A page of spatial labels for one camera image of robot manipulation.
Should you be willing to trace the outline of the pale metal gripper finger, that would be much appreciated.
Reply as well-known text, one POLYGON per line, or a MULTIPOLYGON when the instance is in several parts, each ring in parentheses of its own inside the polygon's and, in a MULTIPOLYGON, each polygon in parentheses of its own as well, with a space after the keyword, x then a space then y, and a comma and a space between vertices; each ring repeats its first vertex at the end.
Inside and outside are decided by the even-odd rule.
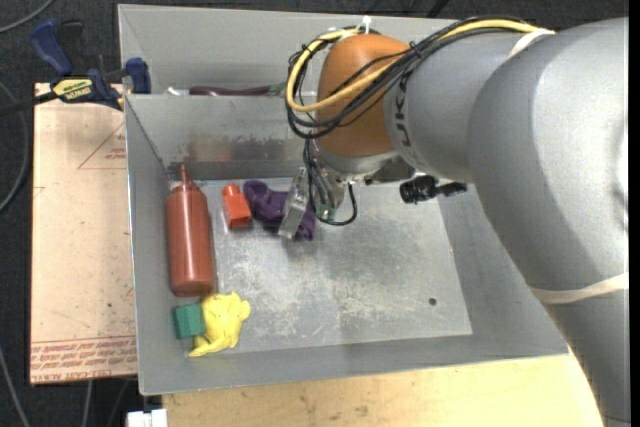
POLYGON ((308 172, 302 166, 292 179, 283 208, 283 220, 278 234, 284 238, 294 238, 301 224, 308 203, 308 172))

